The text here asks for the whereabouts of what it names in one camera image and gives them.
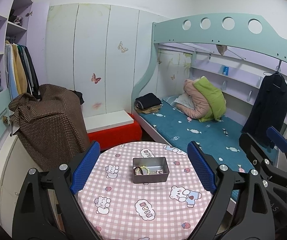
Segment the hanging black coat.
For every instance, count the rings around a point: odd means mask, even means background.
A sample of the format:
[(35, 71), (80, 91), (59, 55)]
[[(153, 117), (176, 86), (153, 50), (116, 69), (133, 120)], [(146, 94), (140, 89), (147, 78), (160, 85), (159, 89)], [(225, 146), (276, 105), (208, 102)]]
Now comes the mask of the hanging black coat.
[(242, 128), (264, 148), (274, 148), (267, 137), (267, 129), (274, 127), (280, 131), (287, 114), (287, 84), (284, 77), (275, 72), (262, 80), (251, 113)]

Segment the jade green pendant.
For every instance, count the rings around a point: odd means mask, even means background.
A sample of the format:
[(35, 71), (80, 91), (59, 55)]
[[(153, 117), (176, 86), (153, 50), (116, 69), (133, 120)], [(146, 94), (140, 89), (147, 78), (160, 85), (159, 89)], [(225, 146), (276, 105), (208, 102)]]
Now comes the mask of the jade green pendant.
[(150, 174), (164, 174), (163, 170), (155, 170), (155, 171), (151, 171)]

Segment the white bench top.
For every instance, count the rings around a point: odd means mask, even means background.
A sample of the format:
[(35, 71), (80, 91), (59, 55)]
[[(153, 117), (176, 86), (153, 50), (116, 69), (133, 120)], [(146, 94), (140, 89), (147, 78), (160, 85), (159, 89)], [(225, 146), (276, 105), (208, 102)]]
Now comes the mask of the white bench top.
[(122, 110), (84, 118), (84, 123), (87, 133), (93, 133), (133, 124), (134, 120), (125, 110)]

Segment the pink checkered bear tablecloth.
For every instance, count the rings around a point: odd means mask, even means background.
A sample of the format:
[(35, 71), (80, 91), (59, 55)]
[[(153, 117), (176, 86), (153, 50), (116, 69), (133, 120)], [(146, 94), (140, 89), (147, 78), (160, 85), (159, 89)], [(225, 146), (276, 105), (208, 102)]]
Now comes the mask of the pink checkered bear tablecloth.
[[(167, 160), (167, 180), (135, 184), (133, 159), (159, 157)], [(187, 239), (211, 198), (184, 151), (143, 141), (102, 153), (77, 195), (103, 239)]]

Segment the brown dotted fabric cover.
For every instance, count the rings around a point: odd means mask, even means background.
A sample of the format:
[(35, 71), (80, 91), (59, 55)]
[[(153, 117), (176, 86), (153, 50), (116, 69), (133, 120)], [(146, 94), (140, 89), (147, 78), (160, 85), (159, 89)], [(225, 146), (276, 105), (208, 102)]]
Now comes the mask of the brown dotted fabric cover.
[(41, 85), (39, 92), (40, 100), (22, 93), (8, 108), (27, 153), (43, 171), (50, 171), (83, 153), (90, 140), (76, 93), (51, 84)]

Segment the grey metal tin box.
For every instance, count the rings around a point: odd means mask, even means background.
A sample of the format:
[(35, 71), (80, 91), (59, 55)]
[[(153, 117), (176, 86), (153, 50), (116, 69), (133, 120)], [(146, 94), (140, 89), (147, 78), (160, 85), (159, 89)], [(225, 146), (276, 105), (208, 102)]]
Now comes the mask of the grey metal tin box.
[[(163, 170), (164, 174), (150, 174), (155, 170)], [(169, 167), (165, 157), (133, 158), (134, 184), (164, 183), (168, 176)]]

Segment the pink quilted jacket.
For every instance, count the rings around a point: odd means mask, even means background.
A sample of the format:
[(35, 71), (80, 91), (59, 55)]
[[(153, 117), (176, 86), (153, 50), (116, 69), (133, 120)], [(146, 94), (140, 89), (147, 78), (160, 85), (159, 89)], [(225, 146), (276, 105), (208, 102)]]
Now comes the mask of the pink quilted jacket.
[(206, 98), (194, 87), (193, 80), (184, 81), (184, 92), (192, 99), (193, 109), (180, 103), (176, 103), (176, 108), (185, 113), (191, 119), (200, 120), (207, 115), (210, 106)]

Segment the red storage bench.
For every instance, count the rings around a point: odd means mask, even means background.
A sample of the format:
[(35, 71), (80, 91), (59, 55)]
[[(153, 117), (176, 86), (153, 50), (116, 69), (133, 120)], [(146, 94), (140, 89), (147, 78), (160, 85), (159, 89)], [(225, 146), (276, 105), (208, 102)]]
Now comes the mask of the red storage bench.
[(132, 114), (128, 113), (128, 115), (133, 120), (132, 124), (88, 133), (89, 140), (97, 141), (100, 144), (101, 151), (106, 151), (110, 148), (126, 144), (129, 142), (141, 141), (142, 139), (141, 126), (134, 119), (134, 116)]

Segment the green blanket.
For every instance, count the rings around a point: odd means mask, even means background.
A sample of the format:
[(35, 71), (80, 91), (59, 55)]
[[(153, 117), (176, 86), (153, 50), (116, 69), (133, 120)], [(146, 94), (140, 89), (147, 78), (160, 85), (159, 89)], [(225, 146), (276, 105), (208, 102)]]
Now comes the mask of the green blanket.
[(210, 107), (206, 115), (200, 118), (199, 121), (219, 121), (221, 117), (226, 113), (226, 100), (222, 91), (212, 85), (212, 83), (210, 83), (210, 81), (208, 81), (205, 76), (195, 80), (193, 85), (204, 96)]

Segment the white pillow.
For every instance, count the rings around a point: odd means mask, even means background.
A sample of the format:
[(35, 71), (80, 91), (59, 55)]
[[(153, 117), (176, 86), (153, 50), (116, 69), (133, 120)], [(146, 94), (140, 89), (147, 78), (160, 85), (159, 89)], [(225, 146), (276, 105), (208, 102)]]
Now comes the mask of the white pillow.
[(181, 94), (174, 100), (174, 104), (176, 105), (177, 109), (181, 109), (182, 107), (195, 110), (195, 106), (193, 103), (192, 98), (187, 94)]

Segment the black cloth on cover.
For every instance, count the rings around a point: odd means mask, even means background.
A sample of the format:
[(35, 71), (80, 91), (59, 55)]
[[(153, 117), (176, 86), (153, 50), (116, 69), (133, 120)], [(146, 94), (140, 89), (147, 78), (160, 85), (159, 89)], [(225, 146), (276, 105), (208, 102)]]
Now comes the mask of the black cloth on cover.
[(76, 90), (73, 90), (73, 92), (74, 92), (74, 94), (76, 94), (76, 96), (78, 96), (80, 105), (82, 105), (84, 103), (83, 94), (81, 92), (76, 91)]

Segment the folded dark clothes stack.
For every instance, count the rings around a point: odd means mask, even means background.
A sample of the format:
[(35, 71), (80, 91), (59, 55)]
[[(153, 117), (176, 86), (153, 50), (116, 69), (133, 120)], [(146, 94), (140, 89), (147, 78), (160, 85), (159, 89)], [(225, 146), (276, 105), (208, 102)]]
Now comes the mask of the folded dark clothes stack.
[(159, 109), (162, 105), (161, 100), (153, 93), (148, 93), (135, 99), (134, 108), (137, 112)]

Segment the hanging clothes row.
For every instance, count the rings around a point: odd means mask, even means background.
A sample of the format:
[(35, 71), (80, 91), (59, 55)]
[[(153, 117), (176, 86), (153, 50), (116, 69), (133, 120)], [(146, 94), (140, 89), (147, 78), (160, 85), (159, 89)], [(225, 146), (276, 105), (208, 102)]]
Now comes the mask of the hanging clothes row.
[(12, 100), (22, 93), (41, 99), (37, 73), (26, 46), (5, 42), (5, 73)]

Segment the white wardrobe panels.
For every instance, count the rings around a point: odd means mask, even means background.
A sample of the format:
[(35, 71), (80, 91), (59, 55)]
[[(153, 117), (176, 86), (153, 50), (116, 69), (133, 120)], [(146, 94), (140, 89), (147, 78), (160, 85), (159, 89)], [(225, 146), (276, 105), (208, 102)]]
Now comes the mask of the white wardrobe panels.
[(46, 26), (49, 83), (83, 94), (83, 115), (131, 112), (148, 67), (152, 23), (162, 16), (107, 4), (51, 6)]

